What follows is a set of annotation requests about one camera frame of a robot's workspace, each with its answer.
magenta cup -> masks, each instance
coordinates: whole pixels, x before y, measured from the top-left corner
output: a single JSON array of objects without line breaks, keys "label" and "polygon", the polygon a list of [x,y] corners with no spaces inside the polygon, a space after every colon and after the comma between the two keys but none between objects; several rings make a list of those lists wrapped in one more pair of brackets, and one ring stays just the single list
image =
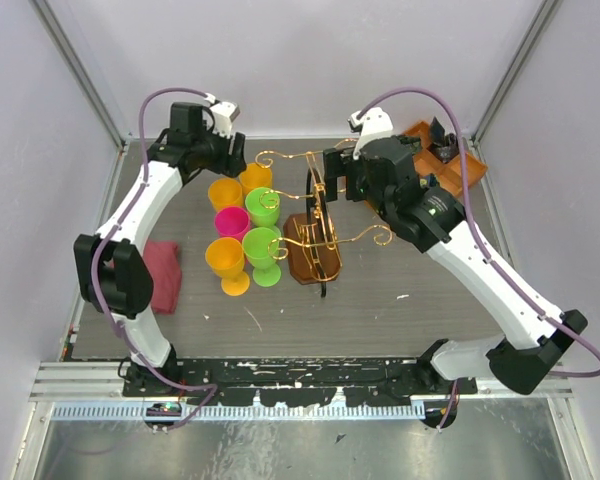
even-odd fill
[{"label": "magenta cup", "polygon": [[216,230],[221,237],[232,237],[242,242],[247,234],[251,223],[249,214],[242,207],[227,207],[216,213]]}]

orange cup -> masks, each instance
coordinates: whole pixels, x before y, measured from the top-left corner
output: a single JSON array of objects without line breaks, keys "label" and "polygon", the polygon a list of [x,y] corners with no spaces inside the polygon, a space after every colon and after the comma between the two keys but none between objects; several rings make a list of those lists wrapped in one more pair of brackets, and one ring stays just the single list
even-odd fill
[{"label": "orange cup", "polygon": [[273,171],[271,168],[261,167],[257,163],[248,164],[247,169],[238,178],[240,178],[245,197],[258,187],[273,187]]},{"label": "orange cup", "polygon": [[244,272],[242,244],[232,237],[214,240],[204,254],[207,265],[222,279],[222,291],[232,297],[242,295],[249,289],[251,280]]},{"label": "orange cup", "polygon": [[242,207],[244,205],[242,187],[233,178],[216,180],[209,187],[207,195],[216,212],[223,208]]}]

orange bin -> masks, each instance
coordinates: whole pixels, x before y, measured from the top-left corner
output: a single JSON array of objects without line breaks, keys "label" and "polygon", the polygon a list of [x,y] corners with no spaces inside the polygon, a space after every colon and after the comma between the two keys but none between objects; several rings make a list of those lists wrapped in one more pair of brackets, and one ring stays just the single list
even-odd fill
[{"label": "orange bin", "polygon": [[[460,168],[460,155],[456,155],[449,163],[444,164],[429,151],[431,139],[429,138],[429,124],[418,122],[404,132],[405,135],[420,137],[422,150],[413,157],[416,171],[419,175],[434,173],[440,186],[450,192],[454,197],[462,195],[462,170]],[[487,166],[476,157],[467,152],[467,171],[469,173],[469,188],[473,187],[487,172]]]}]

scratch on table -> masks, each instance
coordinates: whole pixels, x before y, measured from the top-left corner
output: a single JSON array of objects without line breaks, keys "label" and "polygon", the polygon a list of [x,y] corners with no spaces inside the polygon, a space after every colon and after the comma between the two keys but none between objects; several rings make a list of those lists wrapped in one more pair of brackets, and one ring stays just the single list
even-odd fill
[{"label": "scratch on table", "polygon": [[242,307],[242,308],[244,308],[244,311],[247,312],[251,318],[253,318],[253,321],[256,322],[256,325],[258,325],[260,332],[262,332],[262,327],[260,326],[260,322],[258,322],[258,319],[253,315],[253,313],[251,313],[249,311],[249,309],[247,307]]}]

wall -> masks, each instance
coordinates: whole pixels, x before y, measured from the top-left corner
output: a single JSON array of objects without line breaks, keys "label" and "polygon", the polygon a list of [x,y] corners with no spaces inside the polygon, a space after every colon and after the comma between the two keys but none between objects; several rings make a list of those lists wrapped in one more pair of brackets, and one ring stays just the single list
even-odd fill
[{"label": "wall", "polygon": [[[519,269],[600,348],[600,0],[562,4],[482,148]],[[600,378],[573,388],[600,478]]]},{"label": "wall", "polygon": [[[347,134],[353,111],[407,84],[439,92],[475,129],[541,1],[50,3],[124,133],[137,135],[147,94],[177,85],[239,102],[247,134],[295,136]],[[150,135],[172,98],[148,112]],[[430,102],[387,105],[407,127]]]},{"label": "wall", "polygon": [[59,352],[76,291],[71,245],[93,229],[114,161],[32,7],[0,0],[0,479],[38,364]]}]

